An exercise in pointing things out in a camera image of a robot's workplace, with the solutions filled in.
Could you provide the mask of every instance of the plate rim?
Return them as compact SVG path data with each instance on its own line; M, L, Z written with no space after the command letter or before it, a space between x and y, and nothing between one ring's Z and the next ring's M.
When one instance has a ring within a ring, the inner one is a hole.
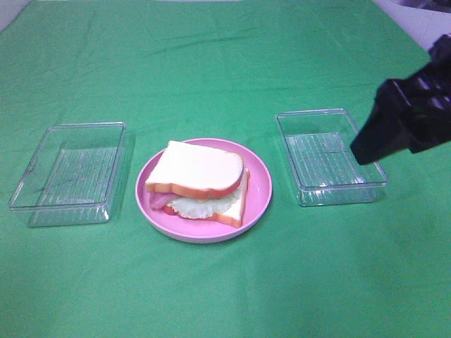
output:
M162 150L155 153L142 167L140 170L140 173L137 176L137 180L135 183L135 198L138 207L140 208L143 216L151 223L151 225L156 228L159 232L163 233L164 235L176 239L178 241L182 242L188 242L188 243L195 243L195 244L208 244L208 243L217 243L217 242L224 242L226 240L232 239L234 237L237 237L241 235L242 233L248 231L251 227L257 223L257 221L262 217L262 215L265 213L266 209L268 208L269 203L272 199L273 194L273 183L272 183L272 177L271 174L266 166L266 164L262 161L262 159L251 149L247 148L246 146L243 146L237 142L230 141L228 139L222 139L222 138L215 138L215 137L197 137L193 139L186 139L181 142L190 143L190 142L205 142L205 141L213 141L213 142L224 142L227 144L231 144L233 146L237 146L238 148L244 149L245 151L249 152L260 164L261 168L264 171L264 176L267 177L267 187L268 187L268 196L266 197L264 203L262 204L262 210L258 212L258 214L252 218L249 221L249 224L234 228L236 231L233 231L231 233L221 234L219 236L212 237L211 235L186 235L185 233L180 233L179 231L169 230L164 226L157 225L154 223L153 220L150 219L150 216L147 214L147 212L144 210L144 207L142 206L142 203L140 202L140 195L138 194L138 191L140 189L140 180L142 179L143 172L147 169L148 165L158 156L160 156L163 151L166 149L162 148Z

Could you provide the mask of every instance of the sandwich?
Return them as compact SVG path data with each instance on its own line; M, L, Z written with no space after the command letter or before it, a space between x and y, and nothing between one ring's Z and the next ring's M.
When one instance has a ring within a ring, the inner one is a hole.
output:
M154 210L241 227L248 179L240 154L170 141L145 185Z

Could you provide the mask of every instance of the plastic tray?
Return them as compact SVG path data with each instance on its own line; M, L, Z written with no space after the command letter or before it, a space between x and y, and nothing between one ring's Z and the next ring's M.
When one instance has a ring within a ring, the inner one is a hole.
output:
M30 227L104 223L121 178L125 123L49 127L9 202Z
M350 151L358 129L343 109L276 116L301 206L376 201L388 179L378 163L359 165Z

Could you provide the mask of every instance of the bread crust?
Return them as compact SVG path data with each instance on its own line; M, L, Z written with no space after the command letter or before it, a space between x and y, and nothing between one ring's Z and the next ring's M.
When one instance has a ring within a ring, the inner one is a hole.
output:
M189 197L191 199L221 199L232 192L234 192L241 183L242 174L244 172L241 171L241 175L237 179L237 181L229 186L226 189L217 190L217 189L193 189L191 187L185 187L178 184L173 183L146 183L146 190L148 192L162 192L162 193L174 193L180 196Z
M247 189L249 187L249 179L250 179L249 171L247 171L246 176L247 176L247 182L246 182L246 196L247 196ZM176 215L178 217L185 218L188 220L212 220L215 222L219 222L219 223L223 223L226 225L231 225L232 227L239 228L242 226L242 216L245 211L246 200L247 200L246 197L242 200L242 206L241 206L242 214L241 214L241 218L239 220L237 220L236 218L233 218L231 216L224 215L223 213L214 213L211 217L208 217L208 218L186 218L186 217L181 216L178 212L176 212L173 208L171 208L168 205L165 205L162 209L165 213L167 213L169 215Z

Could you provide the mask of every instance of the green fabric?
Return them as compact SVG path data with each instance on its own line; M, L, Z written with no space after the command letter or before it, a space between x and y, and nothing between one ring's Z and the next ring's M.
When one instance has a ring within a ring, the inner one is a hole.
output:
M451 337L451 144L381 161L373 204L302 208L275 114L345 108L428 60L369 0L35 1L0 34L1 337ZM8 209L44 130L123 120L120 212L27 228ZM273 199L246 234L187 244L135 201L169 139L254 150Z

